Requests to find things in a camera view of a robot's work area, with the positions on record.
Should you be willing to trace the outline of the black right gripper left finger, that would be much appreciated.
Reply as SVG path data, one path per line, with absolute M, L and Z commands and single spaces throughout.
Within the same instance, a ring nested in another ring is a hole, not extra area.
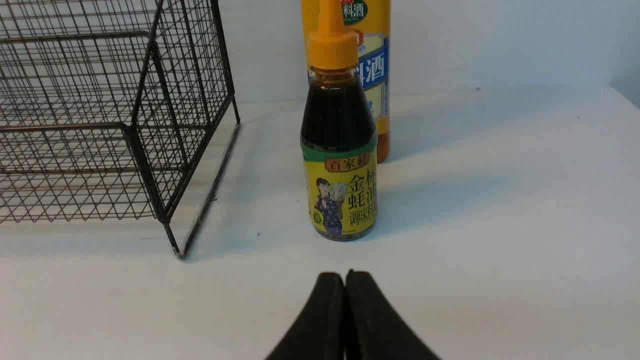
M 340 274 L 318 274 L 295 321 L 268 360 L 343 360 L 345 285 Z

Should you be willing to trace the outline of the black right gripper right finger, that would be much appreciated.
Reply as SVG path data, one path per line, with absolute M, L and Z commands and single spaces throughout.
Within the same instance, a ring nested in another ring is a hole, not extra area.
M 348 360 L 438 360 L 387 300 L 374 277 L 350 269 L 345 356 Z

